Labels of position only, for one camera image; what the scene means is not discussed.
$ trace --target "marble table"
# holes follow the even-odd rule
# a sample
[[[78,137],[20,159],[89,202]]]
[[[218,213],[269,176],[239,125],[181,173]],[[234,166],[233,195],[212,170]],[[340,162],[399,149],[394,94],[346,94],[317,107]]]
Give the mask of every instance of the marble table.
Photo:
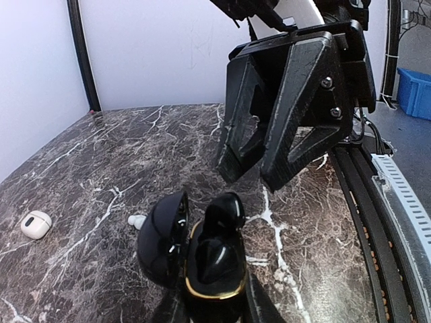
[[[356,231],[327,156],[270,194],[252,169],[228,186],[213,169],[224,107],[87,115],[0,184],[0,322],[145,322],[164,293],[140,272],[138,231],[165,194],[187,190],[191,225],[233,190],[249,219],[249,268],[286,322],[375,322]],[[48,213],[32,241],[20,221]]]

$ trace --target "metal screw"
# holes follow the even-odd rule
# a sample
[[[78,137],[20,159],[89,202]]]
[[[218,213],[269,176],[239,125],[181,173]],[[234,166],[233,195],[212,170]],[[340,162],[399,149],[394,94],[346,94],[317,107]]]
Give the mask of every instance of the metal screw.
[[[339,118],[341,116],[341,109],[338,107],[332,108],[330,113],[333,118]]]
[[[324,78],[321,82],[321,86],[324,89],[330,89],[332,87],[332,79],[329,76]]]

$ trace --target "airpods case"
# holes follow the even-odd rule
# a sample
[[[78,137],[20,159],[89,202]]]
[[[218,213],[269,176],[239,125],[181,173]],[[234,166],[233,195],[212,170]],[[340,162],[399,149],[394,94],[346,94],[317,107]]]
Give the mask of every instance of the airpods case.
[[[30,212],[21,222],[21,231],[32,239],[40,239],[49,231],[53,222],[41,211]]]

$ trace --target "blue plastic crate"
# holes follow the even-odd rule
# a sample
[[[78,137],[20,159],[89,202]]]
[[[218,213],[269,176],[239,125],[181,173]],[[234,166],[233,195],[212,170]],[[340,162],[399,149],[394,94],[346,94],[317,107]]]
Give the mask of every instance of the blue plastic crate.
[[[398,69],[398,103],[409,116],[431,120],[431,75]]]

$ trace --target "brown marble surface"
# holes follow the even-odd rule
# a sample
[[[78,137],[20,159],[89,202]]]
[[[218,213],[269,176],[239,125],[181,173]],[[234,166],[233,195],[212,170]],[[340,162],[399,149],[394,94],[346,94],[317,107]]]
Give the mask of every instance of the brown marble surface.
[[[223,106],[85,116],[0,184],[0,322],[145,322],[163,289],[136,259],[130,215],[186,189],[191,224],[225,190],[243,200],[250,269],[286,322],[375,322],[370,283],[326,156],[274,195],[251,170],[227,186],[213,170]],[[20,221],[48,213],[32,241]]]

